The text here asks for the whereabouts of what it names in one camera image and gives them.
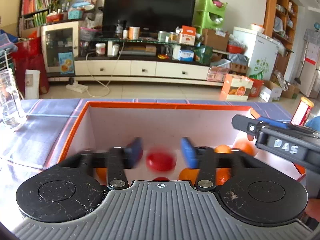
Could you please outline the person left hand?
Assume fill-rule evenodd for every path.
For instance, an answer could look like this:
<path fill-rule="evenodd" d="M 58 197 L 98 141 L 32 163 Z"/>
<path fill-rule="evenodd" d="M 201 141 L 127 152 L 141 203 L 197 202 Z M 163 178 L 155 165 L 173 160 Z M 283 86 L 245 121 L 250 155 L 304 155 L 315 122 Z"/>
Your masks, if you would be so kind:
<path fill-rule="evenodd" d="M 320 223 L 320 199 L 310 198 L 305 213 Z"/>

